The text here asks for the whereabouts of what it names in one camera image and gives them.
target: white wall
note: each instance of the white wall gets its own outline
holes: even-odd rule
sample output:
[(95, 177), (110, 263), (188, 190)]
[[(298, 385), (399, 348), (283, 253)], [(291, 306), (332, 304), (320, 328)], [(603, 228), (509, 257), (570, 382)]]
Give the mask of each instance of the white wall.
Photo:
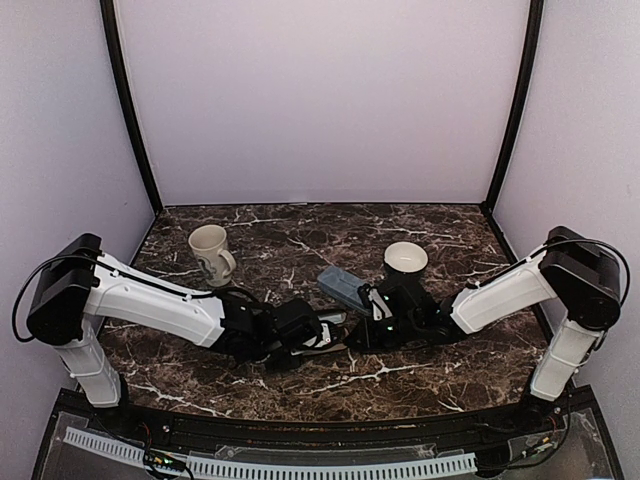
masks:
[[(564, 224), (640, 266), (640, 4), (548, 2), (531, 90), (496, 217), (519, 255)], [(640, 279), (579, 376), (627, 478), (640, 478)], [(557, 320), (561, 310), (549, 309)]]
[(528, 3), (118, 2), (163, 200), (483, 200)]
[(58, 389), (68, 384), (50, 347), (13, 339), (17, 290), (37, 264), (85, 231), (129, 260), (152, 221), (99, 8), (86, 0), (0, 6), (2, 478), (31, 478)]

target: black cable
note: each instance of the black cable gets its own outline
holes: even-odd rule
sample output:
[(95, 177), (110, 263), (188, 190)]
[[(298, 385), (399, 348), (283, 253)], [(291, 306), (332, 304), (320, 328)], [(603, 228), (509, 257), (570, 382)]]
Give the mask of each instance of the black cable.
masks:
[(522, 470), (524, 468), (537, 467), (538, 465), (542, 465), (543, 463), (548, 462), (558, 452), (558, 450), (560, 450), (560, 447), (562, 447), (562, 445), (564, 445), (564, 443), (567, 441), (567, 438), (569, 437), (569, 431), (571, 430), (571, 402), (570, 402), (570, 397), (571, 397), (571, 395), (567, 395), (567, 407), (566, 407), (566, 410), (567, 410), (567, 428), (564, 431), (564, 435), (562, 436), (562, 439), (558, 442), (558, 445), (556, 446), (556, 448), (551, 450), (551, 453), (549, 453), (543, 459), (539, 460), (536, 463), (531, 463), (529, 465), (509, 465), (507, 467), (507, 470)]
[[(148, 427), (145, 426), (145, 428), (147, 429), (147, 441), (146, 442), (142, 442), (143, 446), (140, 446), (137, 443), (135, 443), (135, 442), (133, 442), (131, 440), (127, 440), (126, 438), (121, 437), (117, 433), (114, 433), (110, 429), (105, 427), (104, 424), (102, 423), (102, 421), (100, 420), (100, 418), (97, 415), (94, 415), (93, 418), (96, 420), (98, 425), (100, 425), (100, 428), (102, 428), (102, 430), (104, 430), (104, 432), (107, 435), (109, 435), (111, 438), (113, 438), (114, 440), (117, 440), (118, 442), (122, 442), (122, 443), (124, 443), (126, 445), (129, 445), (130, 447), (143, 450), (145, 455), (155, 455), (158, 458), (168, 458), (172, 462), (178, 462), (180, 464), (180, 466), (183, 468), (182, 472), (187, 472), (187, 475), (189, 475), (189, 478), (191, 480), (195, 480), (195, 477), (193, 476), (193, 472), (187, 466), (186, 462), (183, 462), (182, 460), (178, 460), (176, 458), (173, 458), (171, 455), (166, 454), (164, 452), (161, 452), (159, 450), (152, 450), (151, 449), (151, 433), (149, 432)], [(166, 474), (165, 472), (161, 472), (157, 468), (155, 468), (155, 465), (152, 462), (147, 462), (144, 459), (144, 457), (143, 457), (142, 463), (143, 463), (143, 465), (145, 467), (149, 467), (153, 471), (154, 475), (151, 475), (151, 476), (156, 478), (156, 479), (168, 480), (169, 478), (174, 479), (174, 478), (178, 478), (178, 477), (180, 477), (182, 475), (182, 472), (180, 474), (178, 474), (178, 475), (171, 475), (171, 474)]]
[[(143, 285), (147, 285), (149, 287), (152, 288), (156, 288), (158, 290), (162, 290), (166, 293), (170, 293), (172, 295), (177, 295), (181, 298), (188, 298), (190, 294), (188, 293), (184, 293), (181, 292), (179, 290), (175, 290), (171, 287), (167, 287), (165, 285), (161, 285), (159, 283), (147, 280), (145, 278), (141, 278), (138, 277), (137, 275), (132, 275), (130, 273), (127, 273), (123, 270), (117, 269), (116, 267), (113, 267), (111, 265), (108, 265), (104, 262), (101, 262), (100, 260), (96, 260), (95, 258), (92, 257), (87, 257), (85, 255), (80, 255), (80, 254), (67, 254), (67, 255), (58, 255), (56, 257), (50, 258), (48, 260), (45, 260), (44, 262), (42, 262), (40, 265), (38, 265), (32, 272), (31, 274), (29, 274), (29, 276), (27, 277), (27, 280), (22, 284), (22, 287), (20, 287), (20, 290), (18, 291), (18, 295), (16, 296), (16, 299), (13, 303), (13, 311), (11, 313), (11, 328), (13, 330), (13, 335), (16, 338), (16, 340), (18, 340), (20, 343), (28, 343), (31, 342), (32, 340), (35, 339), (35, 337), (32, 335), (30, 337), (22, 337), (20, 336), (20, 333), (18, 332), (18, 309), (20, 307), (20, 302), (22, 301), (22, 297), (24, 297), (25, 292), (27, 291), (27, 288), (29, 288), (29, 285), (31, 284), (31, 282), (33, 281), (33, 279), (35, 278), (36, 275), (38, 275), (41, 271), (43, 271), (45, 268), (51, 266), (54, 263), (60, 262), (62, 260), (83, 260), (86, 262), (89, 262), (93, 265), (98, 265), (106, 270), (108, 270), (109, 272), (118, 272), (118, 275), (124, 277), (124, 278), (129, 278), (131, 280), (135, 280), (136, 282), (142, 283)], [(247, 290), (240, 288), (240, 287), (222, 287), (219, 289), (215, 289), (212, 290), (210, 292), (205, 292), (205, 293), (201, 293), (201, 294), (195, 294), (195, 295), (191, 295), (191, 298), (193, 299), (204, 299), (204, 298), (211, 298), (211, 297), (216, 297), (216, 296), (221, 296), (221, 295), (227, 295), (230, 293), (239, 293), (241, 295), (244, 295), (245, 297), (247, 297), (249, 300), (251, 300), (253, 303), (249, 303), (247, 304), (249, 308), (254, 308), (257, 310), (262, 310), (262, 311), (271, 311), (273, 310), (273, 306), (268, 304), (268, 303), (263, 303), (263, 302), (259, 302), (258, 299), (253, 296), (250, 292), (248, 292)]]
[(476, 464), (476, 467), (478, 467), (478, 470), (484, 470), (484, 471), (493, 471), (493, 470), (522, 470), (525, 468), (532, 468), (532, 467), (537, 467), (538, 465), (542, 465), (543, 463), (548, 462), (557, 452), (558, 450), (560, 450), (560, 447), (562, 447), (562, 445), (564, 445), (564, 443), (567, 441), (567, 438), (569, 437), (569, 431), (571, 429), (571, 395), (567, 394), (567, 404), (566, 404), (566, 411), (567, 411), (567, 427), (564, 431), (564, 435), (562, 436), (562, 439), (558, 442), (558, 444), (556, 445), (556, 447), (551, 450), (551, 452), (549, 454), (547, 454), (544, 458), (540, 459), (537, 462), (534, 463), (528, 463), (526, 465), (515, 465), (516, 463), (525, 460), (526, 458), (530, 458), (530, 457), (521, 457), (518, 456), (512, 460), (510, 460), (507, 463), (503, 463), (501, 465), (483, 465), (480, 463)]
[(11, 312), (11, 328), (13, 329), (13, 335), (16, 337), (16, 340), (18, 340), (21, 343), (28, 343), (35, 338), (33, 335), (30, 337), (21, 337), (20, 334), (18, 333), (17, 317), (18, 317), (18, 308), (20, 307), (20, 302), (22, 301), (22, 297), (24, 296), (25, 292), (27, 291), (27, 288), (29, 288), (29, 285), (33, 281), (34, 277), (38, 275), (38, 273), (40, 273), (45, 268), (49, 267), (53, 263), (56, 263), (60, 260), (85, 260), (95, 265), (101, 265), (101, 266), (104, 266), (105, 268), (112, 269), (112, 267), (109, 267), (108, 265), (104, 265), (102, 264), (102, 262), (98, 262), (93, 258), (86, 257), (84, 255), (77, 255), (77, 254), (58, 255), (57, 257), (50, 258), (49, 260), (46, 260), (42, 262), (40, 265), (38, 265), (38, 267), (33, 272), (31, 272), (31, 274), (27, 277), (27, 280), (22, 284), (22, 287), (20, 287), (20, 290), (18, 291), (18, 295), (16, 296), (16, 300), (13, 303), (13, 311)]
[(629, 288), (631, 287), (631, 267), (629, 267), (629, 262), (627, 262), (627, 259), (622, 254), (622, 252), (620, 252), (620, 250), (618, 250), (616, 247), (609, 245), (608, 243), (605, 243), (601, 240), (593, 240), (590, 238), (569, 238), (567, 240), (560, 240), (558, 242), (545, 244), (542, 247), (540, 247), (538, 250), (536, 250), (534, 253), (532, 253), (529, 257), (530, 258), (537, 257), (541, 253), (549, 250), (550, 248), (555, 248), (560, 245), (568, 245), (572, 243), (585, 243), (585, 244), (598, 245), (600, 247), (604, 247), (609, 251), (615, 253), (616, 256), (622, 261), (622, 264), (624, 265), (624, 269), (626, 271), (626, 284), (624, 288), (624, 293), (622, 294), (622, 297), (620, 299), (620, 307), (622, 308), (622, 306), (624, 305), (624, 302), (627, 300), (627, 296), (629, 295)]

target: ceramic mug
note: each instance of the ceramic mug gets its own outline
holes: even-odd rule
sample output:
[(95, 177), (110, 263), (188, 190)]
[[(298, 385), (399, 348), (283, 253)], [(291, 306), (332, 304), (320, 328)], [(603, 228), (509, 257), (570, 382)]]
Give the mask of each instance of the ceramic mug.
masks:
[(231, 281), (236, 261), (229, 252), (227, 232), (219, 225), (205, 225), (189, 235), (189, 246), (200, 269), (212, 287), (222, 287)]
[(411, 242), (396, 242), (384, 251), (384, 268), (387, 275), (420, 277), (429, 257), (424, 249)]

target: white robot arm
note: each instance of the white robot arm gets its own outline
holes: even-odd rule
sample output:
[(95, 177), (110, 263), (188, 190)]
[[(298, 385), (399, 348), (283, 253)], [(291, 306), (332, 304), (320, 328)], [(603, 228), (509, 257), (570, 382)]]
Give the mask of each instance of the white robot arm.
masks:
[(559, 298), (567, 316), (525, 391), (534, 402), (550, 404), (620, 316), (626, 293), (621, 299), (619, 264), (599, 245), (606, 244), (556, 227), (531, 255), (439, 304), (411, 275), (389, 277), (377, 287), (365, 285), (360, 296), (373, 315), (345, 344), (379, 352), (415, 340), (455, 343), (518, 310)]
[(342, 312), (314, 312), (301, 299), (274, 307), (235, 287), (180, 287), (136, 271), (99, 247), (100, 238), (84, 234), (45, 262), (27, 317), (32, 338), (55, 348), (96, 408), (120, 405), (126, 386), (85, 314), (162, 330), (239, 362), (264, 361), (274, 370), (295, 368), (303, 355), (338, 343), (333, 325), (344, 320)]

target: marble tabletop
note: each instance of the marble tabletop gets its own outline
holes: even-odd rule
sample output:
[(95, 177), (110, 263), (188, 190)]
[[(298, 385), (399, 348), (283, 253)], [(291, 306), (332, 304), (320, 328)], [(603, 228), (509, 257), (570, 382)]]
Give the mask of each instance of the marble tabletop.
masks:
[[(384, 249), (418, 243), (429, 264), (424, 286), (436, 300), (507, 265), (473, 205), (319, 204), (172, 207), (160, 214), (134, 263), (180, 285), (208, 289), (187, 245), (199, 226), (229, 234), (238, 261), (233, 284), (273, 304), (301, 296), (339, 306), (316, 278), (336, 265), (373, 283)], [(358, 320), (349, 312), (349, 324)], [(134, 403), (200, 415), (278, 421), (366, 421), (483, 409), (516, 402), (546, 347), (526, 310), (455, 345), (313, 357), (299, 369), (268, 373), (181, 338), (107, 320), (100, 341)]]

